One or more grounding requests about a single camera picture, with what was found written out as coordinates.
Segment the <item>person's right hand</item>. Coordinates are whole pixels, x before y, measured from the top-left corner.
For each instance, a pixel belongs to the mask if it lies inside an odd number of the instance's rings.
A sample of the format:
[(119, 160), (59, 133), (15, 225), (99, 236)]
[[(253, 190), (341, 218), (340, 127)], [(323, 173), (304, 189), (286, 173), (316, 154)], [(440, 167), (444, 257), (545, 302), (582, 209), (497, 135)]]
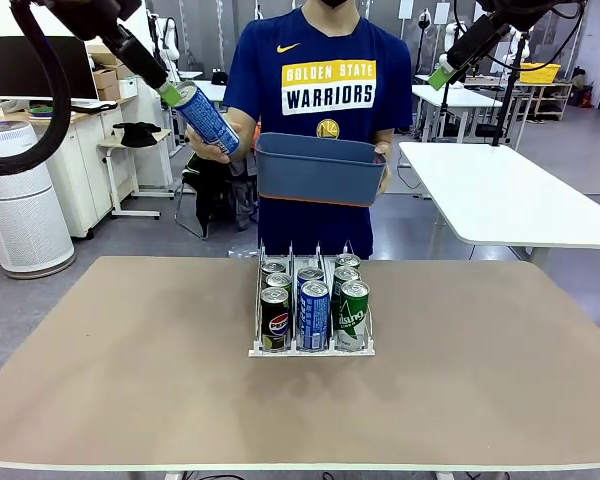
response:
[(239, 146), (231, 154), (223, 152), (217, 145), (207, 143), (191, 126), (187, 127), (187, 138), (193, 151), (200, 158), (222, 164), (229, 164), (231, 162), (242, 160), (246, 156), (247, 150), (252, 145), (256, 122), (249, 116), (246, 116), (245, 118), (234, 118), (231, 115), (225, 115), (224, 119), (228, 121), (229, 126), (235, 131), (239, 138)]

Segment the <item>person's left hand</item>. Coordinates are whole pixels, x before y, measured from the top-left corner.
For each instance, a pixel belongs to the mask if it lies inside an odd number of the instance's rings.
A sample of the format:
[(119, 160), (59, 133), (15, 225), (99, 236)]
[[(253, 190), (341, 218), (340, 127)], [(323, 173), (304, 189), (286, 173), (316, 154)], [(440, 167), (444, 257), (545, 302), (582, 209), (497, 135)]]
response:
[(390, 183), (391, 171), (389, 166), (389, 160), (391, 158), (391, 148), (391, 144), (386, 140), (380, 140), (375, 145), (375, 154), (382, 160), (383, 163), (382, 176), (376, 193), (377, 197), (379, 197), (386, 191)]

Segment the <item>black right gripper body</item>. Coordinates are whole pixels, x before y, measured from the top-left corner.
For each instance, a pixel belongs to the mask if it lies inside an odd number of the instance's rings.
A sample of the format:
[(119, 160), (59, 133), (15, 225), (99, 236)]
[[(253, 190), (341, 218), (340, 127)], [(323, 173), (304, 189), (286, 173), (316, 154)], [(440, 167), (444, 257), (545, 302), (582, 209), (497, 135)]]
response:
[(447, 63), (453, 70), (473, 66), (508, 32), (508, 23), (501, 14), (482, 15), (449, 49)]

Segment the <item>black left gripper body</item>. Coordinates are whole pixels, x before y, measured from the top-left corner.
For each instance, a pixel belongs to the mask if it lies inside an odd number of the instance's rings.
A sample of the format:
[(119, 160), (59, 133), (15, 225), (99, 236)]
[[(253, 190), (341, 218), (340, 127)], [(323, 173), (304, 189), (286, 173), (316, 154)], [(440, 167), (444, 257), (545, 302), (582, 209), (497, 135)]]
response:
[(156, 91), (163, 91), (167, 73), (144, 45), (121, 24), (107, 25), (99, 34), (109, 51)]

